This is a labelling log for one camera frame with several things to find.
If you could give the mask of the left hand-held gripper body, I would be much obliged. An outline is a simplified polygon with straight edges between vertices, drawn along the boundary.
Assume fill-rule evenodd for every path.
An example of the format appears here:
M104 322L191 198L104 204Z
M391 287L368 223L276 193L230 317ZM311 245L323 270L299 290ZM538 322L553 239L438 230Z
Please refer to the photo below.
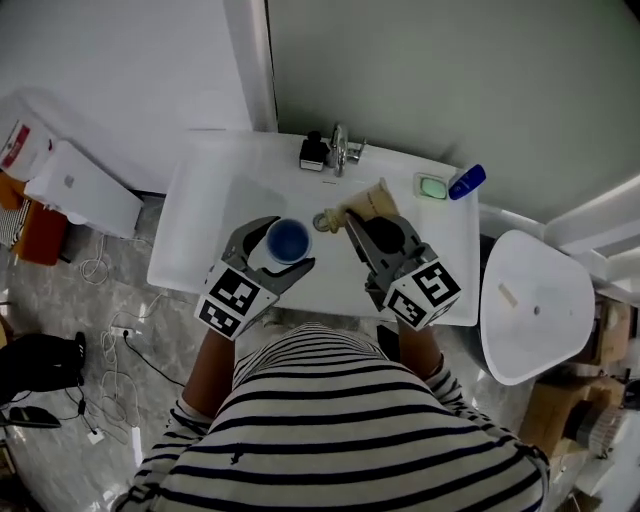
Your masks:
M210 268L194 317L229 340L236 340L279 298L276 280L264 265L264 245L244 257L219 257Z

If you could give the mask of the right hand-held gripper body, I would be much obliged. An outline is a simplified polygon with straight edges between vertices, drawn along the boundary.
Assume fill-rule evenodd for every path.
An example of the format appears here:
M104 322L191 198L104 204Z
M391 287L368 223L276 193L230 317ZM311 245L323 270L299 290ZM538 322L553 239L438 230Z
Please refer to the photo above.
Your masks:
M365 290L376 309L391 312L413 330L433 323L460 297L460 285L424 242L405 254L378 252L369 268Z

